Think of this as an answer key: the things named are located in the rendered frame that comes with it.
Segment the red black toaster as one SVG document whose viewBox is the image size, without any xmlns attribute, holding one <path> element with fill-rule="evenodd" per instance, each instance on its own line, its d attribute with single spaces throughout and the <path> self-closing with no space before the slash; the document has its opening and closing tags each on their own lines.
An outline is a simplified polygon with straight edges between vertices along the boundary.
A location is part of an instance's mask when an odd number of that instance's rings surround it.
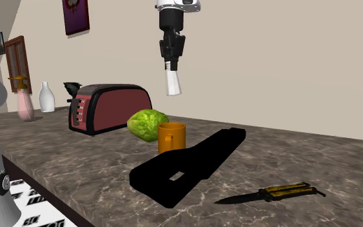
<svg viewBox="0 0 363 227">
<path fill-rule="evenodd" d="M 71 99 L 68 128 L 95 136 L 127 126 L 140 110 L 151 110 L 148 92 L 135 84 L 91 84 Z"/>
</svg>

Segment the black jagged object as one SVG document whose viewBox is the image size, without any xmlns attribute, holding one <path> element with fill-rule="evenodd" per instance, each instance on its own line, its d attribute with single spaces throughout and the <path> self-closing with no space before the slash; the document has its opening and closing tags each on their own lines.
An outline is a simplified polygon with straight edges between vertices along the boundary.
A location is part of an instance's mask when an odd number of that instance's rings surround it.
<svg viewBox="0 0 363 227">
<path fill-rule="evenodd" d="M 77 91 L 80 89 L 81 84 L 80 83 L 74 83 L 74 82 L 67 82 L 64 83 L 64 87 L 66 88 L 66 91 L 72 96 L 74 99 L 77 95 Z"/>
</svg>

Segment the white vase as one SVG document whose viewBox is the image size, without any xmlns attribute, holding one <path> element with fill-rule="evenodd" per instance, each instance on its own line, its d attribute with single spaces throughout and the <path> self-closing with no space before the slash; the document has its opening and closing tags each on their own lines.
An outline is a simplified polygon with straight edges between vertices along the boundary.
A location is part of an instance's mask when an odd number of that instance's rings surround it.
<svg viewBox="0 0 363 227">
<path fill-rule="evenodd" d="M 48 82 L 41 83 L 41 90 L 39 91 L 39 106 L 43 113 L 50 113 L 55 111 L 55 97 L 48 87 Z"/>
</svg>

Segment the green lettuce head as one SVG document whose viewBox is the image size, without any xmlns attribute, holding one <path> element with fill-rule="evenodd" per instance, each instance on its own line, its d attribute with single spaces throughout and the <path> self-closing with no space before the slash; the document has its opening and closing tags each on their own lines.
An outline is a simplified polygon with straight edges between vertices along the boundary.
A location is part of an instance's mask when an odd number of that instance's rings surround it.
<svg viewBox="0 0 363 227">
<path fill-rule="evenodd" d="M 136 137 L 152 143 L 158 139 L 158 126 L 168 123 L 166 114 L 157 110 L 140 110 L 127 120 L 128 130 Z"/>
</svg>

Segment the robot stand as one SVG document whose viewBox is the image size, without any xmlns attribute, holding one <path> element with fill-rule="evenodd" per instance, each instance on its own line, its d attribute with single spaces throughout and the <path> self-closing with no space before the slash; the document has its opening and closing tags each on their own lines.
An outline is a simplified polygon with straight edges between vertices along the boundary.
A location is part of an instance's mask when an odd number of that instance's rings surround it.
<svg viewBox="0 0 363 227">
<path fill-rule="evenodd" d="M 74 227 L 67 218 L 24 180 L 10 182 L 10 193 L 21 211 L 14 227 Z"/>
</svg>

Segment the yellow handled black knife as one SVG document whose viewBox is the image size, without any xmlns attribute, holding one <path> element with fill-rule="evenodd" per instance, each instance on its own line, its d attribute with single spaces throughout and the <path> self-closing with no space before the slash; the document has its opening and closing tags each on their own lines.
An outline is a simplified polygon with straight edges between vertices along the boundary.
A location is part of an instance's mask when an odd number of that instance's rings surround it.
<svg viewBox="0 0 363 227">
<path fill-rule="evenodd" d="M 215 204 L 242 204 L 245 202 L 253 201 L 281 201 L 283 199 L 288 199 L 292 197 L 298 197 L 303 195 L 313 195 L 319 194 L 323 197 L 326 196 L 316 189 L 316 187 L 311 186 L 309 183 L 301 182 L 288 184 L 284 186 L 270 186 L 266 188 L 260 188 L 255 193 L 249 193 L 244 195 L 235 195 L 227 198 L 223 198 L 215 202 Z"/>
</svg>

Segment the white shaker bottle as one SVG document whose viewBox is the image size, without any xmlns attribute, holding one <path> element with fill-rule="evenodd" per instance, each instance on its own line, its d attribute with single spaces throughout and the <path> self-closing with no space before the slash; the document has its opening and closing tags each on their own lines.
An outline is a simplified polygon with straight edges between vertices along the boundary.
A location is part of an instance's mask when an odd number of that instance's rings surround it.
<svg viewBox="0 0 363 227">
<path fill-rule="evenodd" d="M 181 94 L 181 86 L 179 84 L 179 78 L 176 70 L 171 69 L 171 62 L 165 62 L 166 73 L 166 89 L 167 96 L 176 96 Z"/>
</svg>

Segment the purple wall picture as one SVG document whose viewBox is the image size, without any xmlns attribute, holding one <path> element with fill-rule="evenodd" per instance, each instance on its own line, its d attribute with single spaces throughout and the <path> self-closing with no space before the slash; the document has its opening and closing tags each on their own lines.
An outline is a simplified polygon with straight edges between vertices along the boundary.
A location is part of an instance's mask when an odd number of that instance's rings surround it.
<svg viewBox="0 0 363 227">
<path fill-rule="evenodd" d="M 88 0 L 62 0 L 66 35 L 90 29 Z"/>
</svg>

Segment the brown wooden window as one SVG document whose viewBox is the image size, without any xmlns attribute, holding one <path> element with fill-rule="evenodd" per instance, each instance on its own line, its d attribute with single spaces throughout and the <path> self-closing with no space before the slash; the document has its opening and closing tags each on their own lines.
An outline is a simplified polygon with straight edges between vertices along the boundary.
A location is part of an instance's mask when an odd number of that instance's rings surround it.
<svg viewBox="0 0 363 227">
<path fill-rule="evenodd" d="M 19 84 L 18 80 L 11 80 L 11 78 L 20 75 L 27 78 L 27 80 L 24 80 L 24 84 L 27 85 L 28 93 L 32 94 L 25 39 L 22 35 L 5 42 L 5 56 L 8 65 L 11 91 L 16 93 L 17 85 Z"/>
</svg>

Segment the orange mug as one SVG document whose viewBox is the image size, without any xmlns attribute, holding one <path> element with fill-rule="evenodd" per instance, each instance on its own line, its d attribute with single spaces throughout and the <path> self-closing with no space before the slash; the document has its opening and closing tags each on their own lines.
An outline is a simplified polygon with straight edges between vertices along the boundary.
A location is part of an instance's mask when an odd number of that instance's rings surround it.
<svg viewBox="0 0 363 227">
<path fill-rule="evenodd" d="M 162 123 L 158 126 L 158 153 L 180 150 L 186 147 L 186 125 Z"/>
</svg>

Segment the black flat long block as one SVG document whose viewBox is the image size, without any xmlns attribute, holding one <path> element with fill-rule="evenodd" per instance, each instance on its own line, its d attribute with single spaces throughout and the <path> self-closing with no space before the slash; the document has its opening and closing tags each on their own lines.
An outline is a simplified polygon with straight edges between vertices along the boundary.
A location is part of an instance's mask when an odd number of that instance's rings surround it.
<svg viewBox="0 0 363 227">
<path fill-rule="evenodd" d="M 130 186 L 165 208 L 174 208 L 245 138 L 242 128 L 221 129 L 195 146 L 159 154 L 130 171 Z"/>
</svg>

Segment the pink bottle with yellow pump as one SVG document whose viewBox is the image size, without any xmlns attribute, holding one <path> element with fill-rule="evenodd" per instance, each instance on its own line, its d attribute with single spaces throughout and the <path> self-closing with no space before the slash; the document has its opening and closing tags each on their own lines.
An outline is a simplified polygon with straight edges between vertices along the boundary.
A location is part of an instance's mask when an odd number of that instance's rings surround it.
<svg viewBox="0 0 363 227">
<path fill-rule="evenodd" d="M 17 100 L 18 100 L 18 116 L 24 121 L 30 121 L 34 118 L 34 107 L 30 94 L 28 92 L 28 87 L 24 83 L 28 80 L 27 77 L 18 75 L 16 77 L 9 77 L 10 80 L 18 81 L 17 85 Z"/>
</svg>

